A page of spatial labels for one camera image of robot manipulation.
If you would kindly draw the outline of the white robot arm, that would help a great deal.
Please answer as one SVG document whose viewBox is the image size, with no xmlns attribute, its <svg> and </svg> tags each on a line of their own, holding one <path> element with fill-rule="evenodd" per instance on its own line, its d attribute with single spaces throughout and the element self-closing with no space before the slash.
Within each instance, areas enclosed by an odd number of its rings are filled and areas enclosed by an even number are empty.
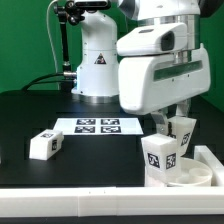
<svg viewBox="0 0 224 224">
<path fill-rule="evenodd" d="M 199 22 L 224 0 L 74 0 L 83 17 L 82 62 L 72 92 L 89 102 L 118 99 L 153 116 L 168 133 L 165 109 L 184 116 L 188 100 L 209 90 L 209 56 Z"/>
</svg>

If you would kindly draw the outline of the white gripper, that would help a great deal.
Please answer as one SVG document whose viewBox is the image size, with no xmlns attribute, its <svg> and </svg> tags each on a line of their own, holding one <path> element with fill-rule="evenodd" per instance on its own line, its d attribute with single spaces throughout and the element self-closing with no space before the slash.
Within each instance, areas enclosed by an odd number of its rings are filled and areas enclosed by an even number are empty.
<svg viewBox="0 0 224 224">
<path fill-rule="evenodd" d="M 156 132 L 162 135 L 168 134 L 168 119 L 160 109 L 179 102 L 176 115 L 187 117 L 189 98 L 210 88 L 206 49 L 200 47 L 185 58 L 187 44 L 187 25 L 182 22 L 138 27 L 117 42 L 122 57 L 118 70 L 120 105 L 130 114 L 152 112 Z"/>
</svg>

